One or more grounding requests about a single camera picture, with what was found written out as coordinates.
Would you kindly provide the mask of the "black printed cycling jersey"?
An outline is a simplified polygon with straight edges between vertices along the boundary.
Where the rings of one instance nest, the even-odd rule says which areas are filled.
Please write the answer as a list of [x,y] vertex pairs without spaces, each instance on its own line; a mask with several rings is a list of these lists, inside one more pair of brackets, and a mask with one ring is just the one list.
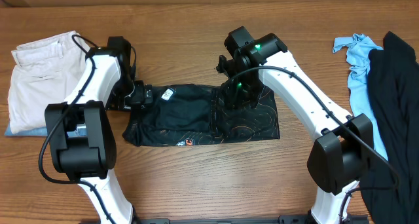
[[151,87],[152,102],[134,106],[122,137],[135,146],[193,146],[280,138],[274,93],[264,87],[256,107],[216,105],[219,89],[177,84]]

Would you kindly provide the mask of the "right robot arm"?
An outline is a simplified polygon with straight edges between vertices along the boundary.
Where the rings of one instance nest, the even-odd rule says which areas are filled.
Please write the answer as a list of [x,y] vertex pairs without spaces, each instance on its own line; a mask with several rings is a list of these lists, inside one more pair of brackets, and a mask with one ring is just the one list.
[[304,125],[313,141],[307,168],[317,184],[314,205],[305,215],[281,215],[279,223],[368,223],[347,212],[352,190],[371,167],[373,126],[365,115],[352,116],[327,97],[303,72],[275,34],[254,39],[245,27],[231,31],[217,71],[228,81],[219,104],[227,109],[255,107],[263,87],[277,94]]

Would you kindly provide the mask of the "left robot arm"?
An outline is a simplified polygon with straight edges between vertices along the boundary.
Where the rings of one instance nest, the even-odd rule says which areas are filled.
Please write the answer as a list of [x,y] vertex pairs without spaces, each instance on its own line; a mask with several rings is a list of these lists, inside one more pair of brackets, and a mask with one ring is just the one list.
[[109,37],[107,46],[93,44],[83,51],[86,69],[62,103],[45,109],[47,137],[38,166],[51,183],[43,156],[50,150],[55,170],[77,184],[94,205],[100,223],[139,223],[115,175],[117,146],[106,111],[129,111],[153,100],[151,86],[136,80],[136,51],[122,36]]

